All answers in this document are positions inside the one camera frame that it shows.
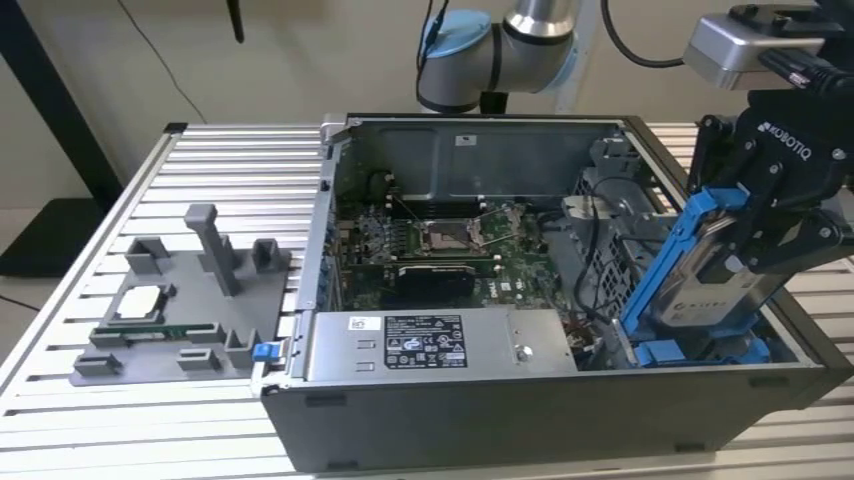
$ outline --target aluminum extrusion table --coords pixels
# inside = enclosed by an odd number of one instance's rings
[[[696,129],[652,124],[687,166]],[[216,203],[236,248],[262,233],[293,252],[286,328],[320,171],[317,125],[189,126],[164,134],[112,213],[0,367],[0,479],[310,478],[293,472],[248,380],[74,388],[72,362],[128,270],[136,235],[196,250],[182,215]],[[788,290],[854,360],[854,262]],[[811,408],[768,415],[716,454],[381,475],[388,479],[854,478],[854,383]]]

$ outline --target black power cord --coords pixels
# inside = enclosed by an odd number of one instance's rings
[[[589,267],[592,266],[592,259],[596,254],[596,245],[599,244],[599,209],[596,208],[596,202],[595,202],[595,198],[599,198],[599,195],[596,194],[596,189],[604,182],[609,182],[609,181],[628,182],[641,187],[640,183],[633,178],[620,177],[613,175],[609,177],[600,178],[589,188],[589,193],[587,194],[587,197],[589,198],[589,208],[592,211],[592,225],[589,227],[587,255],[584,256],[584,265],[581,266],[581,270],[580,272],[577,272],[575,285],[572,285],[572,300],[575,301],[575,305],[581,309],[581,311],[589,318],[592,318],[593,320],[599,320],[603,323],[607,323],[608,319],[597,311],[597,308],[600,309],[601,306],[596,307],[595,305],[595,301],[597,301],[597,290],[595,292],[596,298],[593,299],[593,306],[589,306],[581,301],[581,286],[584,284],[584,279],[587,278],[587,273],[589,272]]]
[[[429,22],[429,14],[432,13],[432,0],[426,5],[426,14],[424,15],[424,22],[421,23],[421,33],[420,37],[417,37],[417,58],[414,61],[414,67],[417,69],[417,74],[414,76],[414,96],[420,96],[418,94],[418,85],[421,83],[421,74],[424,73],[424,64],[426,63],[426,53],[429,49],[436,44],[436,39],[438,38],[438,30],[441,29],[441,24],[444,23],[444,14],[448,10],[449,0],[444,0],[441,4],[441,8],[438,8],[438,13],[436,13],[436,18],[429,25],[429,30],[426,30],[426,23]]]
[[[619,53],[631,60],[632,63],[640,65],[645,68],[672,68],[684,65],[684,61],[680,58],[673,58],[672,60],[649,60],[647,58],[640,57],[635,54],[623,40],[619,38],[616,34],[616,28],[613,27],[613,19],[611,18],[611,2],[609,0],[601,0],[601,22],[604,23],[604,30],[608,33],[608,37],[613,42],[613,46],[619,50]]]
[[[21,302],[19,300],[14,300],[13,298],[6,297],[5,295],[0,295],[0,300],[17,305],[18,307],[23,307],[25,309],[31,310],[33,312],[38,312],[41,310],[38,307],[34,307],[27,303]]]
[[[201,123],[206,124],[208,123],[208,119],[204,118],[204,115],[201,115],[201,111],[198,110],[198,107],[196,107],[196,104],[192,103],[192,100],[189,100],[189,97],[186,96],[186,93],[184,93],[184,90],[181,89],[181,86],[177,83],[177,79],[174,78],[174,74],[172,73],[172,69],[169,68],[169,65],[165,63],[165,60],[162,59],[162,55],[160,55],[160,52],[157,51],[157,48],[154,47],[154,44],[150,43],[150,39],[148,38],[148,35],[145,35],[145,32],[142,32],[142,29],[140,28],[138,24],[136,23],[136,19],[133,18],[133,15],[130,14],[130,11],[128,10],[128,7],[124,4],[124,1],[122,0],[116,0],[116,2],[118,3],[118,7],[121,7],[121,10],[124,11],[124,14],[128,17],[128,20],[130,20],[130,24],[133,25],[133,28],[136,29],[136,31],[138,32],[140,36],[142,37],[142,40],[145,40],[145,43],[150,47],[150,51],[154,52],[154,55],[157,56],[157,60],[160,60],[160,64],[162,65],[162,68],[165,69],[165,73],[169,75],[169,78],[172,79],[172,85],[174,85],[174,90],[177,90],[177,93],[181,95],[181,97],[184,97],[184,100],[186,100],[186,103],[189,104],[192,109],[196,111],[196,114],[198,115],[198,118],[201,119]]]

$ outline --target warning label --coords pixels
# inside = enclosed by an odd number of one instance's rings
[[[465,368],[465,336],[458,315],[385,317],[388,368]]]

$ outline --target wire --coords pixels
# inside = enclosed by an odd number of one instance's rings
[[[208,119],[204,118],[204,115],[201,114],[201,111],[198,110],[198,107],[196,107],[196,104],[192,103],[192,100],[189,100],[189,97],[186,96],[186,93],[184,93],[184,90],[181,89],[181,86],[177,83],[177,79],[174,78],[174,74],[172,73],[172,69],[169,68],[169,65],[165,63],[165,60],[162,59],[162,55],[160,55],[160,52],[157,51],[157,48],[154,47],[154,44],[150,43],[150,39],[148,38],[148,35],[145,35],[145,32],[142,32],[142,29],[140,28],[138,24],[136,23],[136,19],[133,18],[133,15],[130,14],[130,11],[128,10],[128,7],[124,4],[124,1],[122,0],[116,0],[116,2],[118,3],[118,7],[121,7],[121,10],[124,10],[124,14],[128,17],[128,20],[130,20],[130,24],[133,25],[133,28],[136,29],[136,31],[138,32],[140,36],[142,37],[142,40],[145,40],[145,43],[150,47],[150,51],[157,56],[157,60],[160,60],[160,64],[162,65],[162,68],[165,69],[165,73],[169,75],[169,78],[172,79],[172,84],[174,85],[174,89],[177,90],[177,93],[180,93],[181,97],[184,97],[184,100],[186,100],[186,103],[189,104],[192,109],[196,111],[196,114],[198,114],[198,118],[201,119],[201,123],[206,124],[208,123]]]
[[[589,199],[589,207],[592,210],[592,225],[589,228],[589,241],[587,243],[587,255],[584,256],[584,265],[581,266],[581,270],[577,273],[577,278],[575,279],[575,285],[572,285],[572,300],[575,301],[575,305],[584,311],[587,316],[596,320],[600,320],[601,322],[607,322],[607,318],[604,318],[604,316],[596,311],[595,299],[593,299],[593,306],[592,307],[588,306],[581,301],[580,292],[581,292],[584,279],[587,278],[587,272],[589,271],[589,267],[592,266],[592,259],[596,254],[596,245],[599,244],[599,209],[596,208],[596,202],[593,201],[593,199],[595,198],[601,198],[603,200],[605,199],[599,196],[599,194],[596,193],[596,189],[599,188],[599,186],[601,186],[604,182],[611,182],[611,181],[628,182],[628,183],[632,183],[633,185],[637,185],[637,187],[643,188],[640,183],[633,178],[613,175],[609,177],[600,178],[596,181],[596,183],[593,183],[592,187],[589,188],[589,193],[587,194],[587,198]]]
[[[0,300],[6,301],[9,303],[13,303],[18,307],[23,307],[23,308],[31,310],[33,312],[41,311],[41,309],[38,307],[34,307],[34,306],[29,305],[27,303],[21,302],[19,300],[14,300],[13,298],[6,297],[5,295],[0,295]]]
[[[421,36],[417,39],[417,61],[416,68],[417,74],[414,76],[414,96],[420,96],[420,83],[421,83],[421,74],[424,73],[424,64],[426,63],[426,53],[429,53],[429,49],[436,43],[436,39],[438,37],[438,30],[441,29],[441,24],[444,23],[444,13],[448,9],[449,0],[444,0],[441,4],[441,8],[438,8],[438,13],[436,13],[436,18],[432,21],[432,25],[429,25],[429,30],[426,31],[426,35],[424,36],[424,31],[426,30],[426,23],[429,22],[429,13],[432,12],[432,0],[429,0],[429,4],[426,6],[426,15],[424,16],[424,23],[421,24]]]
[[[684,61],[680,58],[673,58],[672,60],[649,60],[647,58],[636,55],[623,43],[623,40],[619,38],[616,34],[616,28],[613,27],[613,19],[611,18],[611,5],[609,0],[601,0],[601,22],[604,23],[604,30],[608,33],[608,37],[611,37],[611,42],[613,42],[613,46],[619,50],[619,53],[635,64],[640,65],[645,68],[672,68],[684,65]]]
[[[432,13],[432,0],[426,3],[426,13],[421,22],[421,33],[417,36],[417,52],[414,53],[414,68],[420,72],[421,69],[421,51],[424,48],[424,32],[426,31],[426,22],[429,22],[429,14]]]

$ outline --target floor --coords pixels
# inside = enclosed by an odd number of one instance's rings
[[[0,251],[9,246],[37,213],[38,209],[0,210]],[[58,278],[0,277],[0,295],[39,307],[53,293],[58,281]],[[0,300],[0,363],[11,351],[34,316],[31,310]]]

